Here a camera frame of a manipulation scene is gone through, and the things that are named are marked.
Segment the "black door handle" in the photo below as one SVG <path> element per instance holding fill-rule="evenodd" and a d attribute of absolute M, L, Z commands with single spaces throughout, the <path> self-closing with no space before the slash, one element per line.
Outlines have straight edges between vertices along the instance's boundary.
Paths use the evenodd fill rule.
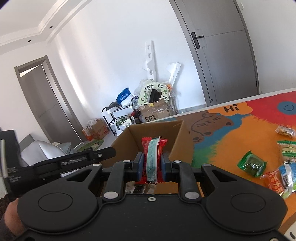
<path fill-rule="evenodd" d="M 200 49 L 200 44 L 199 44 L 199 42 L 198 42 L 198 39 L 200 39 L 200 38 L 204 38 L 204 36 L 203 36 L 203 35 L 201 35 L 201 36 L 196 36 L 195 32 L 192 32 L 192 33 L 191 33 L 191 36 L 192 36 L 192 38 L 193 38 L 193 41 L 194 41 L 194 44 L 195 44 L 196 48 L 197 48 L 197 49 Z"/>

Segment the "panda print toilet seat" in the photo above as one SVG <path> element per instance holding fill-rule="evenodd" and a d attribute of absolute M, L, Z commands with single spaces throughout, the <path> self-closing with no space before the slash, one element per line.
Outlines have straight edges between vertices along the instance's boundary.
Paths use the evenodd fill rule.
<path fill-rule="evenodd" d="M 159 92 L 161 92 L 160 99 L 164 99 L 165 102 L 168 102 L 168 100 L 170 98 L 170 91 L 169 91 L 168 87 L 162 83 L 153 81 L 153 82 L 148 82 L 141 89 L 139 99 L 138 99 L 138 105 L 143 106 L 145 104 L 150 104 L 149 102 L 147 102 L 147 99 L 148 99 L 148 93 L 152 89 L 156 89 Z"/>

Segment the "gray door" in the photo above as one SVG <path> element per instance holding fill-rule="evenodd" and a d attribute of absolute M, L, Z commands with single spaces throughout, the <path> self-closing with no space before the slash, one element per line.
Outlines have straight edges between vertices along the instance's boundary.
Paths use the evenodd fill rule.
<path fill-rule="evenodd" d="M 194 59 L 200 62 L 199 75 L 211 105 L 257 95 L 250 45 L 233 0 L 175 0 L 175 4 L 175 12 L 182 15 L 179 21 L 186 24 L 183 31 L 191 37 L 188 44 L 194 45 L 192 55 L 198 56 Z"/>
<path fill-rule="evenodd" d="M 21 77 L 26 100 L 50 142 L 71 142 L 74 148 L 81 140 L 62 110 L 41 65 Z"/>

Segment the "barcode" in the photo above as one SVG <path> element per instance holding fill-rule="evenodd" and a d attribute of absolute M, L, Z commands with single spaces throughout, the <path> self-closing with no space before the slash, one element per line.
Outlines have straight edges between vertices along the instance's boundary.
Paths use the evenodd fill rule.
<path fill-rule="evenodd" d="M 285 188 L 287 188 L 288 185 L 289 185 L 288 175 L 287 174 L 283 176 L 283 182 L 284 182 Z"/>

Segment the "ceiling molding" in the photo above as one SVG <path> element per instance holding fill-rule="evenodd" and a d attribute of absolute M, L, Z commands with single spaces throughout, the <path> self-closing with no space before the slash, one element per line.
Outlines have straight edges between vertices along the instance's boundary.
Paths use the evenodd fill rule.
<path fill-rule="evenodd" d="M 38 27 L 0 36 L 0 55 L 30 44 L 52 41 L 59 31 L 91 1 L 57 0 Z"/>

